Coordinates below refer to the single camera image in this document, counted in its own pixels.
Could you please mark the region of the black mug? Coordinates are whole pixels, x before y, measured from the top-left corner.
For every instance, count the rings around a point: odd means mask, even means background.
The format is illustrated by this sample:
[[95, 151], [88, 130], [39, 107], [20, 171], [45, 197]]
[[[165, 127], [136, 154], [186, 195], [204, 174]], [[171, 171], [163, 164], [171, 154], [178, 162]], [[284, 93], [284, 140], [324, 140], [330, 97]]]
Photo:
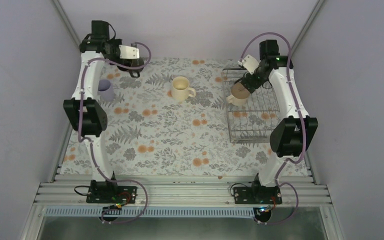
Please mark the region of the black mug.
[[[138, 59], [121, 59], [119, 61], [119, 64], [124, 65], [124, 66], [128, 66], [128, 67], [139, 67], [139, 66], [142, 66], [144, 63], [145, 63], [145, 61], [144, 61], [143, 58], [138, 58]], [[132, 78], [134, 78], [134, 79], [139, 78], [142, 70], [144, 69], [144, 68], [140, 68], [140, 69], [127, 69], [127, 68], [124, 68], [124, 67], [121, 67], [121, 66], [117, 66], [117, 68], [120, 71], [122, 71], [122, 72], [128, 72], [129, 75]]]

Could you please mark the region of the beige white mug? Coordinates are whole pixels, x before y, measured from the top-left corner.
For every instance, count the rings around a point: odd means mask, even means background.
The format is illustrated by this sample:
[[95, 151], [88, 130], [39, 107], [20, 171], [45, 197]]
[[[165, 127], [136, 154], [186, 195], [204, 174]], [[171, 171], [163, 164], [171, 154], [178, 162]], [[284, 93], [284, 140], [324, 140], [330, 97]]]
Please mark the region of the beige white mug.
[[230, 95], [226, 98], [228, 104], [234, 106], [243, 106], [247, 103], [251, 93], [243, 86], [242, 83], [237, 82], [230, 88]]

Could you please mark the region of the lilac plastic cup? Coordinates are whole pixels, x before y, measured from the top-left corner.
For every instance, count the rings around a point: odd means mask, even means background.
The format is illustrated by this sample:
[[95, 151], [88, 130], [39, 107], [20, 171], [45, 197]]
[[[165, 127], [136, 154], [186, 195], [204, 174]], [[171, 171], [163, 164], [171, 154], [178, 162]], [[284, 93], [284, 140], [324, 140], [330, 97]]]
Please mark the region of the lilac plastic cup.
[[98, 94], [107, 102], [112, 102], [115, 98], [113, 84], [108, 79], [101, 79], [98, 83]]

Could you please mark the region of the metal wire dish rack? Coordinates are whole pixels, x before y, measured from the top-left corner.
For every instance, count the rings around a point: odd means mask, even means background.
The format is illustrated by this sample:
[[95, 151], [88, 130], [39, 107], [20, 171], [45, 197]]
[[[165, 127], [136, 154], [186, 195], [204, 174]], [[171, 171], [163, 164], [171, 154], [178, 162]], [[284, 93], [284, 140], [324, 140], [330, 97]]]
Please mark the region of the metal wire dish rack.
[[228, 96], [231, 87], [246, 74], [245, 69], [224, 68], [221, 71], [223, 100], [230, 142], [233, 144], [268, 143], [280, 122], [280, 107], [270, 84], [258, 88], [246, 102], [236, 106]]

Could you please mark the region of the cream ribbed mug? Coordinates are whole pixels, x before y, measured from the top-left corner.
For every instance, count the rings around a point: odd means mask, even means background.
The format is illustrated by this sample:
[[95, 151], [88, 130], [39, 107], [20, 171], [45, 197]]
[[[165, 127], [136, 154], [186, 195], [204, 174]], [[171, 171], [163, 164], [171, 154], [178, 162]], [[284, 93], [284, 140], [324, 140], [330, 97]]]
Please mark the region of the cream ribbed mug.
[[190, 81], [184, 76], [177, 76], [171, 81], [171, 96], [176, 101], [182, 102], [188, 98], [197, 96], [194, 88], [190, 87]]

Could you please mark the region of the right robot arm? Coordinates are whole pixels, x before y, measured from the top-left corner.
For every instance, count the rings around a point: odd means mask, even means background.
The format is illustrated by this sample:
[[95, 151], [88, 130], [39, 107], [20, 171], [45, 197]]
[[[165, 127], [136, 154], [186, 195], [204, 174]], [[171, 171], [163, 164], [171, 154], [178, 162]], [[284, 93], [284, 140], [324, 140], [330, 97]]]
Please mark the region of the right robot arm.
[[280, 54], [277, 40], [268, 39], [259, 44], [259, 60], [247, 55], [240, 63], [247, 70], [240, 79], [243, 87], [252, 94], [270, 84], [280, 110], [280, 122], [269, 137], [274, 155], [259, 170], [250, 191], [254, 202], [269, 204], [280, 195], [278, 179], [283, 168], [304, 160], [318, 120], [305, 109], [295, 83], [292, 61], [287, 55]]

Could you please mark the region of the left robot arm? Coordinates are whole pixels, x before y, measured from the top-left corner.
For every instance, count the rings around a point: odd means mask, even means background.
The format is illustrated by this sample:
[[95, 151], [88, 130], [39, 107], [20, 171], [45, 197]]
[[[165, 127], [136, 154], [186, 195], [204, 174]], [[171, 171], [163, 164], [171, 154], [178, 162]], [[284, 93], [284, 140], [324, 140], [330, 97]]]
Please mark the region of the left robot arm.
[[97, 101], [101, 71], [109, 60], [119, 70], [138, 78], [141, 71], [136, 68], [143, 63], [136, 44], [123, 46], [120, 38], [110, 36], [111, 30], [113, 26], [106, 21], [91, 22], [91, 32], [79, 45], [81, 67], [75, 91], [63, 102], [63, 109], [78, 133], [78, 140], [85, 143], [89, 152], [92, 164], [89, 194], [99, 194], [108, 203], [119, 197], [120, 190], [104, 143], [108, 117]]

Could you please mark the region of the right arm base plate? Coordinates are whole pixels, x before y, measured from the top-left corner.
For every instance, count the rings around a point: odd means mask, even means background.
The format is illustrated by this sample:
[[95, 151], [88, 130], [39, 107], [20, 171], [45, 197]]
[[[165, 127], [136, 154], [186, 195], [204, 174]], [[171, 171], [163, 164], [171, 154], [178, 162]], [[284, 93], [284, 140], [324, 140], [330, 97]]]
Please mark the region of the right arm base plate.
[[234, 187], [233, 191], [234, 202], [237, 205], [280, 205], [283, 203], [282, 194], [278, 186], [261, 186], [259, 189]]

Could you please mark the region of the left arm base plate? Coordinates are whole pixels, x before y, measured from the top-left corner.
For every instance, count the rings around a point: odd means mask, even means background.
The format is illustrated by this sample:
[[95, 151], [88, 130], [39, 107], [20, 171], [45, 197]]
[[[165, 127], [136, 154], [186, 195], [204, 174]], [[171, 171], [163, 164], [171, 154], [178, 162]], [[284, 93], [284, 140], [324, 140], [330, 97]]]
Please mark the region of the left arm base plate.
[[86, 196], [89, 204], [134, 204], [136, 186], [91, 186]]

